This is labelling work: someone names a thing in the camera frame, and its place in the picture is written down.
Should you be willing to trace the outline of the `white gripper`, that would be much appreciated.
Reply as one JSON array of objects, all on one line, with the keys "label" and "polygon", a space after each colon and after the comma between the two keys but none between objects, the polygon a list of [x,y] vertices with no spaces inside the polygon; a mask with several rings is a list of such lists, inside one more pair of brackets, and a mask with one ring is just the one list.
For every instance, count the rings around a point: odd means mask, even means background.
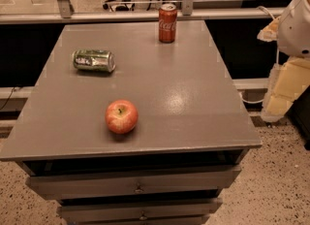
[{"label": "white gripper", "polygon": [[276,122],[310,86],[309,0],[292,0],[281,17],[262,29],[257,38],[264,42],[277,41],[281,52],[295,56],[283,65],[275,64],[270,71],[261,118]]}]

